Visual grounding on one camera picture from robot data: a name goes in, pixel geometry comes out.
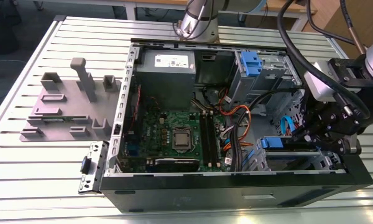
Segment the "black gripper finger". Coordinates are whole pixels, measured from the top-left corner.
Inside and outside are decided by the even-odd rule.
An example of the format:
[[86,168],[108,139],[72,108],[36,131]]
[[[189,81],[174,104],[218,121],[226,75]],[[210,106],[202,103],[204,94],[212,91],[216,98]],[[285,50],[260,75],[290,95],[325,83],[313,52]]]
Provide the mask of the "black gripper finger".
[[313,138],[322,128],[320,111],[325,104],[317,101],[310,93],[304,93],[300,102],[301,121],[298,128],[292,132],[292,141],[302,141],[305,136]]
[[357,134],[341,135],[326,133],[325,135],[316,135],[312,138],[312,144],[322,151],[329,151],[337,155],[361,154],[361,144],[357,139]]

